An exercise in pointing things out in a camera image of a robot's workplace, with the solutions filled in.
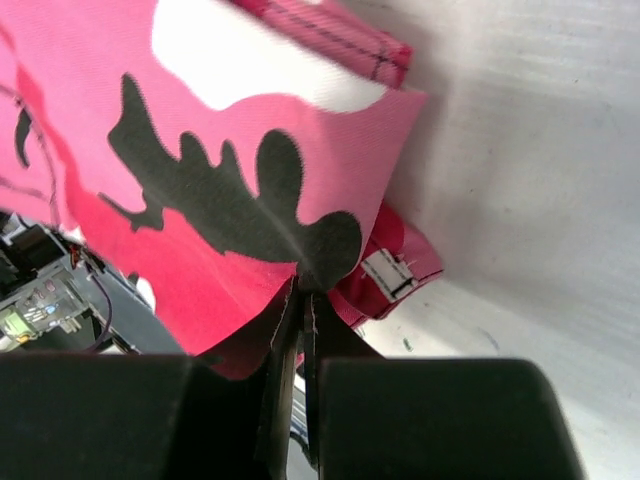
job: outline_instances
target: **wire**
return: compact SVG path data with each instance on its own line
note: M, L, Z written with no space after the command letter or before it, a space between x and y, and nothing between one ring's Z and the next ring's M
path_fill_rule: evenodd
M109 329L111 328L111 321L113 320L113 305L111 303L111 297L107 293L107 290L104 288L104 285L102 285L102 282L98 280L94 273L91 274L91 280L93 280L93 283L96 284L107 301L107 321L102 327L102 332L100 332L100 335L98 335L96 341L93 342L91 346L85 349L86 352L95 352L97 348L102 344L102 342L106 340L107 335L109 334Z
M20 222L20 225L22 225L25 230L29 230L29 225L27 225L27 222L24 221L24 218L22 218L22 216L18 215L17 213L15 214L15 216L18 219L18 222Z

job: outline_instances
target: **white wall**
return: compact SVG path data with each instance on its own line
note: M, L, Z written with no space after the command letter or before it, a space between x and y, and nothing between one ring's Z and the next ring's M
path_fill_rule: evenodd
M345 3L416 47L388 197L447 268L367 339L534 359L591 478L640 479L640 2Z

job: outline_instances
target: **white label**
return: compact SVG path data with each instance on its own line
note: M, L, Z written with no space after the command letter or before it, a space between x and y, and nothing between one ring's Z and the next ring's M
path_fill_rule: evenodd
M383 248L362 260L362 269L391 303L409 295L418 284L405 262L399 262Z

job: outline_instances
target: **pink fabric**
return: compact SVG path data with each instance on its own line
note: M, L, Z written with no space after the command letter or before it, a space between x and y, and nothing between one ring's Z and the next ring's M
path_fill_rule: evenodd
M337 2L232 1L305 47L374 81L399 88L409 70L409 45L371 28Z
M406 68L399 66L408 63L410 49L386 34L367 31L335 3L330 9L320 9L279 0L287 11L321 25L332 35L357 42L363 50L385 45L382 54L394 60L350 56L353 49L342 48L342 42L338 46L324 43L322 35L310 34L291 17L283 16L282 10L273 10L274 3L262 11L265 5L260 1L251 4L253 13L260 13L264 22L308 48L361 75L370 72L368 76L385 85L401 83ZM220 151L222 142L232 139L247 189L258 195L256 149L265 132L286 131L304 158L304 185L297 209L300 223L315 222L329 212L350 212L359 222L365 255L380 247L404 255L421 282L441 271L422 236L387 207L378 216L386 184L424 95L389 89L369 108L332 113L296 96L274 93L215 110L154 57L150 48L152 0L33 0L28 8L22 1L4 0L2 8L0 206L66 230L81 227L97 253L124 273L136 271L149 280L157 314L188 351L200 353L249 321L296 267L229 251L219 253L183 215L169 208L164 211L162 231L142 228L133 232L98 197L104 194L131 211L144 208L139 183L107 142L121 115L121 77L125 73L140 86L157 136L175 155L181 132L196 135L207 152ZM233 74L224 65L221 72ZM25 146L28 168L14 160L13 132L20 108L29 112L35 133ZM214 166L219 162L213 155L211 159ZM365 316L383 316L395 305L379 294L359 267L330 296L350 324Z

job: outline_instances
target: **stitched seam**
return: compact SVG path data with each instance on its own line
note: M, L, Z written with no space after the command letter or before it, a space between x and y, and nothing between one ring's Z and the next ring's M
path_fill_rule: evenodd
M322 35L323 37L325 37L329 41L332 41L334 43L342 45L343 47L348 48L350 50L354 50L354 51L358 52L361 55L366 55L367 57L378 61L380 64L382 64L382 63L390 63L391 65L394 65L396 68L399 68L400 70L403 70L403 71L408 71L409 70L408 67L406 67L405 65L402 65L401 63L399 63L398 61L396 61L396 60L394 60L392 58L384 57L384 56L382 56L382 55L380 55L378 53L370 52L370 51L368 51L368 50L366 50L366 49L364 49L362 47L357 46L353 42L350 42L349 40L345 40L344 38L340 37L339 35L336 35L335 33L330 32L329 30L327 30L325 28L319 27L315 23L310 22L309 20L306 20L306 19L302 18L301 16L291 12L289 9L287 9L286 7L283 7L279 3L269 2L269 5L274 9L274 11L276 13L284 14L292 22L295 22L298 25L301 25L301 26L303 26L305 28L309 28L311 30L317 31L318 34Z
M380 66L382 65L381 58L384 57L384 54L387 53L387 44L385 42L380 42L380 54L378 55L378 59L376 60L376 65L373 67L373 72L371 72L371 80L378 79L378 72L380 71Z
M23 188L15 185L9 179L0 175L0 187L7 188L13 192L20 193L22 195L26 195L28 197L37 198L43 202L47 202L47 197L40 190L35 188Z
M380 249L378 250L380 252L380 254L384 257L384 259L387 261L387 263L389 265L391 265L391 268L393 268L395 270L395 272L400 276L400 278L402 278L402 280L413 280L413 274L410 277L407 277L403 271L401 271L398 268L398 261L393 258L388 251L384 250L384 249Z
M342 19L340 16L336 15L335 13L333 13L331 11L326 10L322 6L319 6L318 10L322 10L324 15L326 15L328 17L331 17L331 19L333 21L335 21L335 22L344 22L344 19ZM362 33L364 35L367 35L367 36L371 37L373 40L378 41L379 44L380 44L381 50L382 49L386 49L386 51L381 51L380 52L381 55L385 56L385 58L393 59L393 61L398 62L399 65L405 66L408 69L409 66L408 66L407 62L402 62L401 61L401 59L404 58L404 57L400 56L402 54L402 52L404 51L404 49L407 47L405 44L401 44L400 45L400 49L394 51L393 48L389 47L389 43L387 41L388 38L387 38L386 34L382 34L380 31L377 31L377 30L363 29L362 26L353 24L351 22L349 22L349 27L353 28L354 30L356 30L359 33ZM376 79L376 77L378 75L378 70L377 69L380 68L380 64L381 63L382 62L376 63L376 67L375 67L376 69L374 69L374 71L372 73L373 79ZM395 76L398 77L398 76L406 75L407 69L402 70L402 69L396 68L396 71L394 72Z
M378 288L382 290L382 287L384 287L384 289L389 293L389 295L393 296L393 290L391 290L389 285L387 285L387 282L384 281L384 279L380 276L378 271L375 268L373 268L371 264L366 260L363 260L362 263L364 263L367 267L369 267L370 272L367 272L367 273L369 273L369 275L371 275L372 277L374 277L375 280L377 280Z
M42 153L44 154L44 158L45 161L47 163L47 168L49 170L49 174L51 177L51 194L49 196L49 209L50 209L50 213L51 213L51 221L53 222L54 226L59 227L60 226L60 211L58 210L58 205L57 205L57 181L56 181L56 173L55 173L55 169L53 167L53 159L51 158L51 155L49 154L49 150L47 149L47 145L44 139L44 133L43 130L40 128L36 118L34 115L31 114L31 112L29 111L29 108L27 107L26 102L24 101L24 98L15 90L13 90L12 88L6 87L2 84L0 84L0 93L7 96L7 97L11 97L13 99L14 102L16 102L16 105L23 108L24 110L26 110L27 114L31 117L31 129L34 131L34 133L36 134L36 138L38 140L38 143L40 144L40 148L42 149ZM5 180L4 182L4 186L7 188L10 188L11 182L8 182ZM35 195L33 195L33 193L36 193L35 190L33 190L31 196L35 197Z
M311 300L309 302L311 305L311 321L313 322L311 325L311 328L313 330L313 333L315 333L316 335L318 334L318 327L316 326L316 323L318 322L318 316L316 315L316 296L315 295L311 295ZM316 342L315 340L313 341L313 350L315 352L316 349Z

